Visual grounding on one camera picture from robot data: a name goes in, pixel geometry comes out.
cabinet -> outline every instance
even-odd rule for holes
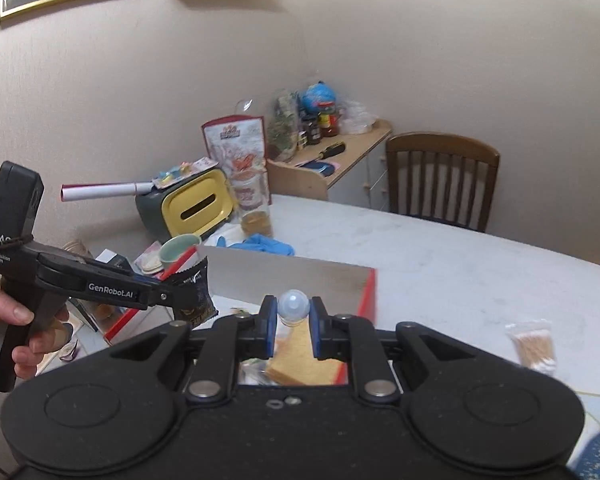
[[[277,194],[387,210],[388,182],[384,148],[391,132],[391,124],[379,120],[367,134],[331,137],[323,139],[318,146],[308,146],[296,153],[288,164],[270,161],[270,189]],[[295,167],[295,164],[312,160],[327,146],[340,141],[346,143],[347,149],[328,159],[340,166],[333,175],[323,177],[315,171]]]

screw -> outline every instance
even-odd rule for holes
[[[271,408],[272,410],[281,410],[285,407],[285,403],[277,399],[269,399],[265,405],[267,408]]]
[[[196,381],[189,385],[189,393],[200,399],[208,399],[220,393],[220,384],[215,381]]]
[[[384,379],[376,379],[365,384],[365,391],[373,397],[388,397],[393,395],[397,389],[395,383]]]
[[[302,399],[300,397],[291,395],[285,399],[285,404],[287,406],[297,406],[298,404],[302,404]]]

white drawer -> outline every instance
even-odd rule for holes
[[[329,188],[329,202],[369,207],[369,182],[364,161],[357,163]]]
[[[366,156],[369,171],[369,183],[375,184],[386,171],[386,141],[383,140]]]
[[[378,211],[388,203],[389,200],[389,176],[385,171],[369,192],[371,209]]]

device handle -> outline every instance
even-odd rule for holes
[[[35,314],[33,322],[25,326],[0,322],[0,392],[10,392],[16,381],[11,358],[13,349],[16,346],[26,345],[30,335],[47,329],[54,316],[64,306],[68,296],[61,296],[6,278],[0,282],[0,288]]]

black snack packet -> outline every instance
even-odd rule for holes
[[[195,328],[203,324],[206,320],[218,315],[218,311],[209,294],[207,270],[208,258],[205,257],[190,269],[183,271],[183,274],[186,273],[187,277],[183,279],[180,284],[185,285],[187,283],[193,283],[196,285],[195,290],[192,291],[193,298],[191,298],[193,308],[190,310],[173,309],[173,317],[176,320],[188,322],[192,328]],[[179,278],[179,276],[178,274],[174,274],[172,278]]]

